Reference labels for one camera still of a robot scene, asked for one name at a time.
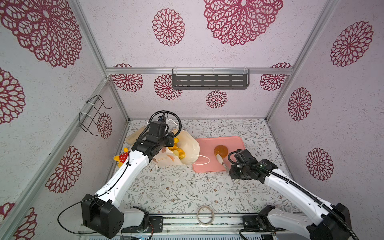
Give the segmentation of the white paper bag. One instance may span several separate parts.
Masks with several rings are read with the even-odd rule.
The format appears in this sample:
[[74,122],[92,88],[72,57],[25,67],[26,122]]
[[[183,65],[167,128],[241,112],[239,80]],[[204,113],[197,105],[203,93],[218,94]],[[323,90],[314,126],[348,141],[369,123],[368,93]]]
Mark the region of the white paper bag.
[[186,156],[180,160],[168,147],[164,147],[153,159],[159,168],[179,165],[193,165],[199,158],[200,146],[196,139],[190,133],[182,130],[177,136],[179,139],[178,147],[181,148]]

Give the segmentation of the steel tongs cream tips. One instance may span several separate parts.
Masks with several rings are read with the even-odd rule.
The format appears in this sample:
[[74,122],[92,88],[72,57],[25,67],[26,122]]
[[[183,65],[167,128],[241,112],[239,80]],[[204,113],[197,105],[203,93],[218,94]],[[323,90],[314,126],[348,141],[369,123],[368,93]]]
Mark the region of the steel tongs cream tips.
[[223,158],[221,157],[221,155],[220,154],[217,154],[216,155],[216,158],[217,158],[217,161],[225,168],[225,170],[227,171],[227,172],[229,172],[230,170],[229,170],[229,168],[226,166],[226,164],[224,163],[224,160],[223,160]]

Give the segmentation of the round orange fake bun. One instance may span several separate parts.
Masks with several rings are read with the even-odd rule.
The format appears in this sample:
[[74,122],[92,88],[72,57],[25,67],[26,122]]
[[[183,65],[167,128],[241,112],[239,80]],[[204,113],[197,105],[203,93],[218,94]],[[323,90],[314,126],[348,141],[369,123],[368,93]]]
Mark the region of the round orange fake bun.
[[220,155],[222,158],[225,158],[229,154],[229,149],[224,145],[218,145],[214,149],[214,154]]

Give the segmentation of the yellow fake croissant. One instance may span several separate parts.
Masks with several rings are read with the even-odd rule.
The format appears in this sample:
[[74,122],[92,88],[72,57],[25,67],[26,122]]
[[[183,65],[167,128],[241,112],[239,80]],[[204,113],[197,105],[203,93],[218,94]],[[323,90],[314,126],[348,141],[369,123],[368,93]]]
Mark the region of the yellow fake croissant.
[[179,139],[174,138],[174,146],[173,147],[168,147],[170,151],[173,152],[174,155],[176,155],[180,160],[184,159],[186,156],[186,153],[178,147]]

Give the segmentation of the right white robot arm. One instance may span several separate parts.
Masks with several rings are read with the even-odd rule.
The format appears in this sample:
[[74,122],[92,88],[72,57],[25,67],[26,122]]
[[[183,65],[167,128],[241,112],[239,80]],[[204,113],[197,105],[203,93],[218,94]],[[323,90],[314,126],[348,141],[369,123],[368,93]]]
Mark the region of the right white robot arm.
[[247,150],[228,155],[232,164],[229,174],[235,180],[257,180],[279,192],[303,213],[299,216],[272,205],[264,207],[254,219],[244,219],[239,231],[272,234],[290,231],[309,240],[357,240],[352,229],[350,211],[315,196],[284,174],[269,160],[257,161]]

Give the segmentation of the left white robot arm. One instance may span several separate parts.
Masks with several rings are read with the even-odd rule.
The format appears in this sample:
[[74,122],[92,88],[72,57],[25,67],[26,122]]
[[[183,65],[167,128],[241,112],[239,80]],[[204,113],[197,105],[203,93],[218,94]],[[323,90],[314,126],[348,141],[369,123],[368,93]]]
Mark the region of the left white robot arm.
[[164,147],[174,146],[174,134],[162,138],[147,135],[132,146],[128,159],[113,177],[93,196],[87,194],[81,201],[83,225],[104,237],[112,239],[128,218],[119,210],[122,199],[138,174]]

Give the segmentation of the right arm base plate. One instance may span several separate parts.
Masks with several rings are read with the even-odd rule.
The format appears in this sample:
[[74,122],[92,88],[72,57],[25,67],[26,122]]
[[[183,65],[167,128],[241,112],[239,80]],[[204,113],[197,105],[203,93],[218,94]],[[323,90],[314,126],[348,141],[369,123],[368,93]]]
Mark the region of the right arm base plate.
[[264,227],[260,223],[259,215],[243,215],[242,221],[244,229],[263,230]]

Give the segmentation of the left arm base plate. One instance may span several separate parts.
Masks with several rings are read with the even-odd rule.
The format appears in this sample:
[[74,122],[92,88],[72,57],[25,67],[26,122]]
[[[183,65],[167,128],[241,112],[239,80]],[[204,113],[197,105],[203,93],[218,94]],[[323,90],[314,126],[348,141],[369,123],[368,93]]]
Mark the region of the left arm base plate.
[[142,223],[137,227],[123,228],[123,233],[162,233],[164,217],[146,216]]

